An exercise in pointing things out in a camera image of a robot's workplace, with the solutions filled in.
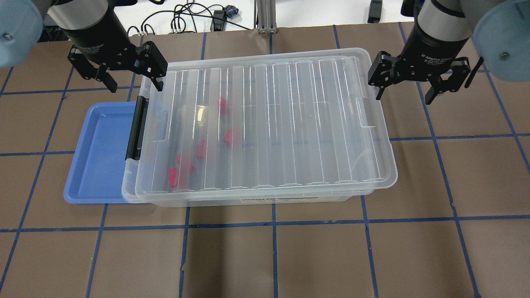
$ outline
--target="brown table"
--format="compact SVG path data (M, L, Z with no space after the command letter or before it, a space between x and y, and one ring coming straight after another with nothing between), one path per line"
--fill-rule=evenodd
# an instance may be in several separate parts
M411 23L150 36L168 61L362 47L397 55ZM424 106L382 98L399 179L342 203L159 208L70 205L87 109L135 98L72 73L69 42L0 69L0 298L529 297L529 83L482 69ZM478 56L469 42L471 63Z

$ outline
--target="pink object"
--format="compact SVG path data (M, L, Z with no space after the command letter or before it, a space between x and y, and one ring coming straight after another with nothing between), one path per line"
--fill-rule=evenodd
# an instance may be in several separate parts
M232 128L229 128L226 133L225 137L223 138L223 141L226 145L231 146L232 145Z
M182 170L183 167L188 166L190 169L189 173L195 172L195 166L191 162L191 159L187 157L182 157L181 154L176 155L176 164L179 166L179 169Z
M228 113L228 103L226 102L226 99L224 97L219 98L219 113Z
M195 157L203 160L206 158L206 140L203 139L200 141L199 145L197 145L197 150L195 150Z
M172 188L177 188L178 187L178 178L179 178L179 172L178 170L172 166L170 169L169 169L169 174L167 175L167 177L169 178L169 185L172 187Z

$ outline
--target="transparent storage box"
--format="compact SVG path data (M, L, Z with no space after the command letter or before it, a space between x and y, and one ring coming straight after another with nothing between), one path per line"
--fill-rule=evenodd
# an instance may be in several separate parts
M299 203L392 186L370 65L360 48L169 63L162 92L142 81L141 151L126 160L123 197L166 207Z

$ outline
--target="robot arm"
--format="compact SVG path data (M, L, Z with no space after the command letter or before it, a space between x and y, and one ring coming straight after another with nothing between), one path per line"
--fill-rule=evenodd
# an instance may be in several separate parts
M48 11L74 44L68 60L82 78L94 78L103 82L111 92L116 92L117 83L107 71L129 70L149 77L157 90L162 90L167 61L152 41L140 47L129 41L108 0L17 0L16 4L0 1L0 11L4 7L17 14L21 13L20 10L29 11L31 18L26 19L40 19L40 23L34 22L38 23L38 30L20 26L5 31L14 33L9 33L9 42L0 43L0 49L7 53L7 58L0 60L0 66L13 66L26 58L34 41L40 36L42 16Z
M530 80L525 63L530 52L528 0L425 0L421 9L419 1L407 3L402 13L414 11L414 28L402 52L397 57L379 52L368 72L368 83L379 87L378 100L386 87L402 81L428 81L426 104L438 94L457 92L471 69L467 57L456 56L472 32L479 55L495 76ZM449 78L442 79L448 71Z

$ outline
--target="black ring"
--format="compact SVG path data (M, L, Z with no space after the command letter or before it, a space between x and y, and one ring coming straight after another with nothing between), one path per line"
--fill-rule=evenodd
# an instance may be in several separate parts
M447 8L443 5L441 5L438 1L436 0L431 0L431 3L440 11L444 12L445 14L448 14L448 15L452 15L452 16L455 16L455 17L461 17L461 18L465 18L465 15L463 12L460 12L460 11L454 11L450 8Z

